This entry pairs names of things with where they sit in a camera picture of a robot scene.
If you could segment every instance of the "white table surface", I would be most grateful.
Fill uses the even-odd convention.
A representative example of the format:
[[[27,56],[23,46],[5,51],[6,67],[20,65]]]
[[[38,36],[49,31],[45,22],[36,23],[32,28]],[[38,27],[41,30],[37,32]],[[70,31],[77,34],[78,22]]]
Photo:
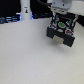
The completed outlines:
[[[84,84],[84,27],[70,48],[46,37],[49,22],[0,24],[0,84]]]

